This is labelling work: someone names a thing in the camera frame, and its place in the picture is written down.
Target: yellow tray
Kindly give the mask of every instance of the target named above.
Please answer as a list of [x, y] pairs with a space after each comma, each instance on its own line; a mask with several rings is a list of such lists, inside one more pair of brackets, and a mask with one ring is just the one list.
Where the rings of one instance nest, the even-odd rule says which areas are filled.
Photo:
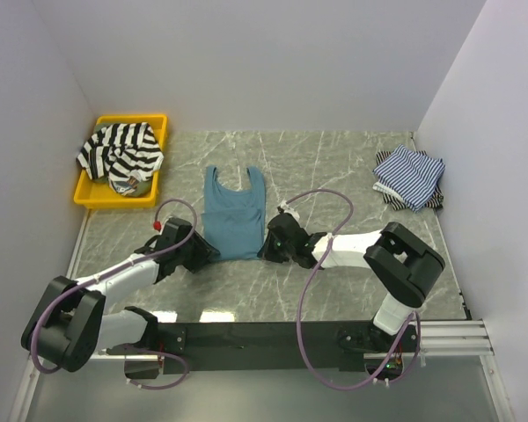
[[[155, 133], [155, 139], [164, 151], [165, 141], [168, 137], [168, 118], [163, 114], [127, 114], [101, 116], [96, 124], [100, 123], [141, 123], [148, 122]], [[152, 177], [150, 192], [139, 198], [129, 198], [115, 193], [107, 183], [93, 183], [86, 171], [80, 172], [77, 190], [74, 192], [74, 201], [89, 209], [95, 208], [147, 208], [154, 207], [157, 203], [159, 171]]]

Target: blue tank top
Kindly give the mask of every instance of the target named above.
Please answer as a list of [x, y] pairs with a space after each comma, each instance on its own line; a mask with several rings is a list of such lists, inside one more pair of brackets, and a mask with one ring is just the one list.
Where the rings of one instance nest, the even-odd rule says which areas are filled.
[[203, 236], [221, 255], [218, 261], [256, 259], [264, 244], [266, 185], [256, 167], [246, 169], [251, 189], [232, 191], [217, 180], [217, 167], [208, 166], [203, 195]]

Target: cable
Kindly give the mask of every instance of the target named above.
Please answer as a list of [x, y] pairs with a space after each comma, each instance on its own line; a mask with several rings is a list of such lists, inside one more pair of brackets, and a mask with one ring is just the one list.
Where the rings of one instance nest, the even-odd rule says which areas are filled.
[[[39, 339], [39, 335], [41, 333], [41, 328], [47, 322], [47, 320], [48, 320], [49, 316], [51, 315], [51, 313], [53, 312], [53, 310], [62, 301], [64, 301], [70, 295], [75, 294], [78, 290], [82, 290], [82, 289], [87, 288], [89, 286], [92, 286], [94, 284], [100, 283], [101, 281], [103, 281], [105, 279], [108, 279], [110, 277], [113, 277], [116, 274], [121, 273], [122, 271], [130, 268], [131, 266], [133, 266], [135, 264], [139, 264], [141, 262], [157, 258], [157, 257], [159, 257], [161, 255], [166, 254], [167, 252], [174, 251], [175, 249], [178, 249], [183, 244], [185, 244], [190, 239], [190, 237], [192, 237], [194, 235], [195, 227], [197, 226], [197, 214], [195, 213], [194, 207], [192, 207], [189, 203], [187, 203], [184, 200], [180, 200], [178, 198], [171, 198], [169, 200], [165, 200], [162, 204], [160, 204], [158, 206], [157, 212], [155, 213], [155, 220], [158, 221], [158, 213], [160, 212], [160, 210], [162, 209], [162, 207], [164, 205], [166, 205], [166, 204], [168, 204], [170, 202], [179, 202], [180, 204], [185, 205], [186, 207], [188, 207], [189, 210], [192, 212], [192, 217], [193, 217], [194, 221], [192, 222], [192, 228], [187, 233], [186, 237], [184, 237], [177, 244], [173, 244], [172, 246], [169, 246], [168, 248], [162, 249], [160, 251], [153, 252], [153, 253], [151, 253], [149, 255], [145, 255], [145, 256], [140, 257], [140, 258], [138, 258], [136, 260], [133, 260], [133, 261], [132, 260], [126, 260], [126, 261], [122, 262], [119, 266], [116, 266], [115, 268], [111, 269], [110, 271], [102, 273], [101, 275], [99, 275], [97, 277], [93, 277], [93, 278], [91, 278], [88, 281], [84, 281], [84, 282], [78, 284], [77, 286], [71, 287], [69, 290], [67, 290], [66, 292], [62, 293], [57, 298], [55, 298], [45, 308], [45, 310], [43, 311], [43, 313], [41, 314], [41, 316], [37, 320], [37, 323], [35, 324], [35, 328], [33, 329], [31, 347], [30, 347], [30, 356], [32, 358], [33, 364], [35, 365], [35, 367], [37, 368], [38, 371], [40, 371], [43, 374], [53, 374], [53, 373], [55, 373], [56, 371], [58, 371], [61, 368], [61, 367], [47, 368], [47, 367], [44, 367], [43, 365], [41, 365], [41, 362], [39, 362], [39, 355], [37, 354], [37, 342], [38, 342], [38, 339]], [[152, 352], [152, 351], [145, 351], [145, 352], [146, 353], [150, 353], [150, 354], [159, 354], [159, 352]], [[189, 372], [189, 366], [187, 365], [186, 361], [183, 360], [181, 357], [173, 355], [173, 354], [169, 354], [169, 353], [162, 353], [162, 354], [165, 357], [167, 357], [167, 358], [174, 359], [174, 360], [177, 360], [180, 363], [182, 363], [182, 365], [184, 365], [184, 369], [185, 369], [184, 374], [176, 382], [173, 382], [172, 384], [168, 384], [167, 386], [161, 386], [161, 387], [156, 387], [156, 388], [148, 388], [148, 389], [168, 389], [170, 387], [173, 387], [174, 385], [178, 385], [179, 382], [182, 382], [184, 380], [184, 378], [186, 378], [186, 375]]]
[[310, 191], [300, 193], [299, 195], [294, 196], [290, 200], [287, 200], [286, 204], [290, 204], [294, 200], [298, 200], [299, 198], [303, 198], [304, 196], [307, 196], [309, 194], [319, 193], [319, 192], [332, 193], [332, 194], [334, 194], [336, 196], [339, 196], [339, 197], [343, 198], [348, 203], [349, 211], [348, 211], [348, 215], [346, 216], [346, 218], [344, 220], [342, 220], [342, 222], [338, 226], [336, 226], [334, 228], [334, 230], [332, 232], [333, 236], [331, 236], [328, 239], [328, 243], [326, 245], [325, 253], [323, 253], [323, 255], [320, 257], [320, 259], [317, 262], [317, 264], [315, 264], [315, 266], [312, 268], [311, 274], [309, 274], [309, 277], [307, 277], [307, 280], [306, 280], [305, 285], [303, 287], [303, 291], [301, 292], [301, 295], [299, 296], [299, 303], [297, 304], [297, 316], [296, 316], [296, 333], [297, 333], [297, 345], [299, 346], [299, 352], [301, 353], [301, 357], [303, 358], [303, 361], [304, 361], [305, 365], [307, 366], [307, 369], [309, 369], [309, 372], [311, 372], [311, 374], [317, 380], [319, 380], [323, 385], [326, 385], [327, 387], [329, 387], [331, 389], [337, 389], [339, 391], [351, 391], [351, 390], [354, 390], [354, 389], [360, 389], [361, 387], [363, 387], [363, 386], [367, 385], [368, 383], [372, 382], [373, 380], [375, 380], [376, 377], [381, 373], [381, 371], [383, 371], [385, 365], [387, 364], [389, 359], [391, 359], [391, 357], [393, 355], [393, 352], [395, 352], [395, 349], [397, 348], [397, 345], [401, 341], [401, 338], [405, 334], [405, 330], [407, 329], [408, 324], [413, 320], [413, 317], [416, 317], [416, 326], [417, 326], [416, 351], [414, 352], [413, 359], [412, 359], [411, 363], [407, 366], [406, 370], [403, 371], [403, 373], [398, 378], [395, 378], [394, 380], [390, 381], [389, 383], [396, 382], [396, 381], [398, 381], [399, 379], [401, 379], [404, 375], [406, 375], [408, 373], [410, 368], [416, 362], [416, 358], [417, 358], [419, 352], [421, 351], [421, 319], [420, 319], [419, 315], [415, 311], [411, 315], [408, 316], [408, 318], [405, 321], [405, 323], [401, 326], [399, 332], [397, 333], [397, 337], [395, 338], [395, 340], [393, 341], [392, 346], [389, 349], [389, 352], [387, 353], [387, 355], [385, 356], [384, 360], [379, 365], [378, 369], [376, 369], [373, 372], [373, 374], [371, 374], [368, 378], [366, 378], [362, 382], [359, 382], [358, 384], [354, 384], [354, 385], [337, 385], [337, 384], [334, 384], [334, 383], [328, 381], [325, 377], [323, 377], [321, 374], [319, 374], [319, 372], [317, 372], [317, 370], [312, 366], [311, 362], [309, 361], [309, 358], [307, 357], [307, 352], [305, 351], [305, 346], [304, 346], [304, 342], [303, 342], [303, 333], [302, 333], [302, 326], [301, 326], [302, 309], [303, 309], [303, 302], [304, 302], [305, 294], [307, 293], [307, 289], [309, 288], [309, 286], [311, 285], [311, 282], [313, 281], [313, 279], [317, 275], [317, 272], [319, 271], [320, 267], [322, 266], [323, 262], [325, 261], [327, 255], [333, 249], [334, 236], [350, 220], [350, 217], [352, 217], [352, 214], [354, 213], [354, 204], [352, 204], [352, 201], [350, 200], [350, 198], [348, 196], [344, 195], [343, 193], [334, 191], [332, 189], [323, 189], [323, 188], [311, 189]]

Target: marble floor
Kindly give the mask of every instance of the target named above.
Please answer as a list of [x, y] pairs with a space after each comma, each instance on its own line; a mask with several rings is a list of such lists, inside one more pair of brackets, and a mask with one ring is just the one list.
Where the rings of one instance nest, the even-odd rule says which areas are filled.
[[[177, 197], [203, 210], [205, 168], [214, 164], [220, 182], [230, 189], [249, 187], [245, 167], [259, 167], [267, 183], [267, 221], [282, 201], [310, 188], [328, 187], [345, 193], [355, 212], [341, 233], [365, 233], [401, 222], [438, 251], [447, 266], [422, 308], [425, 319], [465, 319], [463, 298], [450, 266], [436, 214], [423, 209], [393, 211], [372, 190], [375, 154], [400, 143], [413, 148], [410, 133], [357, 132], [183, 132], [166, 147], [160, 199]], [[309, 232], [328, 231], [346, 215], [344, 203], [326, 193], [297, 203], [301, 223]], [[92, 211], [80, 244], [76, 276], [89, 275], [125, 259], [152, 229], [155, 208]], [[187, 209], [170, 204], [161, 215], [190, 219]], [[135, 292], [112, 311], [135, 305], [148, 311], [177, 314], [183, 322], [292, 321], [308, 270], [293, 264], [263, 261], [216, 263], [191, 274], [179, 268], [157, 285]], [[321, 272], [304, 304], [306, 320], [370, 319], [385, 288], [365, 268], [334, 268]]]

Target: black mount bracket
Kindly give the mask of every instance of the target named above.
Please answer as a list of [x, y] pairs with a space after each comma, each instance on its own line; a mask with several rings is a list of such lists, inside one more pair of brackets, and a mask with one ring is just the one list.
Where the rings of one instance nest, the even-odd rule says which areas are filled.
[[302, 268], [313, 268], [317, 259], [312, 255], [315, 244], [326, 232], [309, 235], [293, 218], [278, 207], [280, 214], [268, 223], [268, 235], [258, 252], [258, 258], [279, 264], [292, 259]]
[[[135, 253], [148, 255], [152, 252], [162, 251], [173, 244], [181, 242], [191, 229], [191, 222], [178, 217], [171, 217], [166, 220], [162, 232], [151, 237], [144, 246], [135, 250]], [[177, 266], [184, 266], [189, 272], [197, 273], [213, 258], [218, 256], [219, 251], [196, 231], [180, 248], [155, 258], [155, 262], [158, 263], [156, 282], [158, 283], [174, 273]]]
[[[401, 262], [398, 256], [406, 254]], [[363, 258], [399, 302], [420, 308], [445, 267], [444, 259], [398, 222], [381, 230]]]
[[[62, 276], [48, 284], [22, 334], [22, 347], [30, 350], [33, 330], [45, 308], [76, 284]], [[103, 294], [87, 289], [59, 303], [40, 331], [37, 343], [39, 356], [69, 372], [80, 369], [96, 349], [105, 303]]]

